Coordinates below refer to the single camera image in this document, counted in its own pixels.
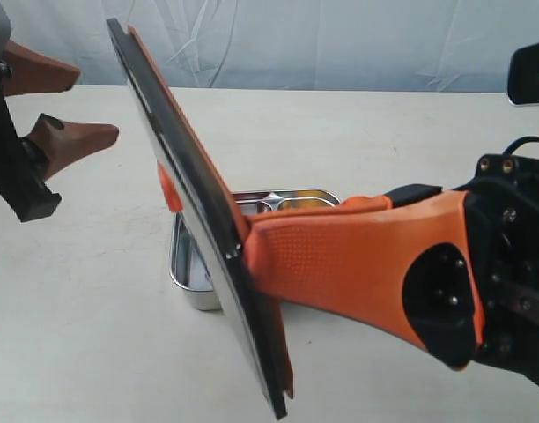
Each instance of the white backdrop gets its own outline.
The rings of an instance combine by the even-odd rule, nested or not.
[[[105,19],[144,38],[172,86],[504,92],[539,42],[539,0],[2,0],[12,38],[124,84]]]

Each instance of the stainless steel tray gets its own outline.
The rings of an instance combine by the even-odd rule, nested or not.
[[[286,209],[333,207],[340,204],[334,194],[323,189],[242,191],[234,193],[233,196],[245,215]],[[221,309],[201,253],[179,213],[174,215],[170,276],[184,292],[191,307],[202,311]]]

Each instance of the textured orange grip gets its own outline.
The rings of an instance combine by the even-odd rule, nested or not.
[[[403,281],[436,244],[452,243],[469,258],[465,195],[447,191],[395,209],[385,197],[354,197],[330,209],[253,216],[245,261],[267,295],[370,324],[425,350],[403,309]],[[484,318],[472,285],[480,343]]]

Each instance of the white table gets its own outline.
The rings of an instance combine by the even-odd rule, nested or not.
[[[539,108],[504,95],[174,92],[233,190],[452,187],[481,154],[539,135]],[[21,134],[39,112],[122,132],[49,182],[63,195],[51,219],[21,225],[0,199],[0,422],[273,421],[224,317],[192,309],[168,276],[172,216],[128,88],[9,104]],[[476,364],[457,374],[306,308],[285,306],[284,319],[287,421],[539,421],[539,389],[521,376]]]

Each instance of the bolt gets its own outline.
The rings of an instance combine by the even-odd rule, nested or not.
[[[502,171],[505,174],[510,174],[512,172],[512,170],[513,170],[513,167],[514,167],[513,161],[510,160],[510,159],[506,159],[502,163]]]
[[[487,159],[486,157],[483,157],[481,159],[481,161],[479,161],[479,167],[481,168],[482,171],[486,171],[488,168],[489,168],[489,159]]]
[[[516,210],[509,207],[502,213],[502,220],[505,223],[513,223],[516,220]]]
[[[532,308],[532,302],[527,298],[520,300],[520,306],[524,311],[529,311]]]

